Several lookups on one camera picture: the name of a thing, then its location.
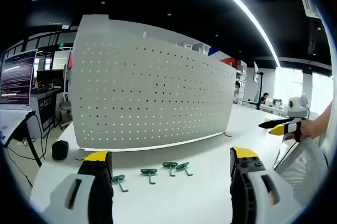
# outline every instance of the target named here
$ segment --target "light fixture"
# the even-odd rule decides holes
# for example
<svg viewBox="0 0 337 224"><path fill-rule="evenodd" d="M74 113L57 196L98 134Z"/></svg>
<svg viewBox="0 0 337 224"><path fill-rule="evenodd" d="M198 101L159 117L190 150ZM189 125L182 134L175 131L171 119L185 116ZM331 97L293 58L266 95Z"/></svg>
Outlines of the light fixture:
<svg viewBox="0 0 337 224"><path fill-rule="evenodd" d="M270 52L272 53L277 66L281 67L279 59L277 58L276 52L275 52L275 50L273 48L273 45L270 42L267 34L263 30L262 26L257 21L257 19L254 17L254 15L251 13L251 11L247 8L247 6L241 0L233 0L233 1L238 5L238 7L241 8L241 10L243 10L243 12L247 15L247 17L253 22L253 24L255 25L255 27L257 28L257 30L259 30L259 32L262 35L262 37L264 38L267 46L269 47Z"/></svg>

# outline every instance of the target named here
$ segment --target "perforated white panel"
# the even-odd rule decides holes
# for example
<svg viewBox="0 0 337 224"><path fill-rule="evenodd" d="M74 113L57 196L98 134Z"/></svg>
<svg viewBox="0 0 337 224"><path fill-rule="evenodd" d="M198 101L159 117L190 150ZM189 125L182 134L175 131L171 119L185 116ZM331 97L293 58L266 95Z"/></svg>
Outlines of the perforated white panel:
<svg viewBox="0 0 337 224"><path fill-rule="evenodd" d="M80 33L72 112L84 148L146 148L226 130L235 69L153 39Z"/></svg>

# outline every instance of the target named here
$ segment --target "office floor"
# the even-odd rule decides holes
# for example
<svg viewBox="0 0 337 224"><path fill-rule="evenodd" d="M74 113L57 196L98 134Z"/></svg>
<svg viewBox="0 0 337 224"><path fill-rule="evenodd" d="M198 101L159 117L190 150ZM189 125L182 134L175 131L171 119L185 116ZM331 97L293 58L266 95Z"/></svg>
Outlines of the office floor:
<svg viewBox="0 0 337 224"><path fill-rule="evenodd" d="M53 143L58 139L61 133L62 133L62 130L60 129L59 126L51 129L49 133L49 137L48 137L48 142L47 142L47 152L51 149ZM45 141L46 139L44 138L42 141L43 148L45 147ZM42 155L40 139L36 140L33 144L37 152L37 155L40 157ZM9 144L9 147L20 155L33 158L33 155L31 153L29 146L17 145L16 140L12 140ZM17 166L22 170L22 172L25 175L27 175L28 179L30 180L32 184L34 184L34 180L37 175L39 167L35 160L30 160L30 159L19 157L15 153L13 153L10 149L4 150L5 156L7 157L7 160L8 160L8 164L18 183L18 188L21 189L24 196L27 199L29 199L31 195L31 186L29 185L26 177L21 174L21 172L16 167L16 165L8 158L8 152L9 152L9 156L13 159L13 161L17 164Z"/></svg>

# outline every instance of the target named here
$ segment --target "black ceiling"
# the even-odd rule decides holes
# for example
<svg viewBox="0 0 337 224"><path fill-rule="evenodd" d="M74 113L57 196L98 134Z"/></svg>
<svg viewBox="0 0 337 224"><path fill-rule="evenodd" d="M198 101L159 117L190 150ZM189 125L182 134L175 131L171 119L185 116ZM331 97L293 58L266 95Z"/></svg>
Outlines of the black ceiling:
<svg viewBox="0 0 337 224"><path fill-rule="evenodd" d="M108 14L111 19L134 21L172 30L214 46L222 52L259 67L275 68L272 54L256 27L232 0L16 0L8 1L15 14L8 16L4 48L25 35L59 30L60 26L24 27L24 20L54 19L78 25L83 14ZM280 58L290 57L331 65L324 27L305 15L301 0L242 0L264 28ZM314 50L308 54L309 42ZM308 70L307 64L280 61L281 66ZM331 74L330 70L310 66Z"/></svg>

